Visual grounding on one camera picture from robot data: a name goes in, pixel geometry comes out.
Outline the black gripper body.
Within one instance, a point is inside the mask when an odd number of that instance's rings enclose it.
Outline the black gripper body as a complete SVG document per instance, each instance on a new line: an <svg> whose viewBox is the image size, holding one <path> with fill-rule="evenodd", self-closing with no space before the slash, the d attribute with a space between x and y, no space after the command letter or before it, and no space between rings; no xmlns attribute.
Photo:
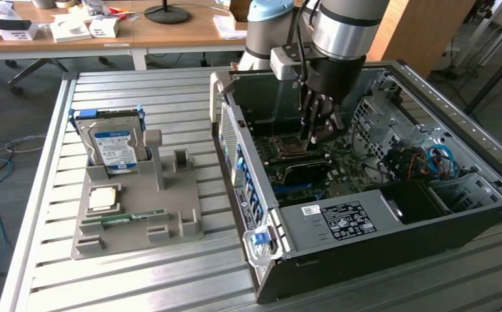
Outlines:
<svg viewBox="0 0 502 312"><path fill-rule="evenodd" d="M309 64L303 97L311 91L313 94L325 95L326 98L333 99L335 104L341 104L355 86L365 61L365 55L353 60L313 59Z"/></svg>

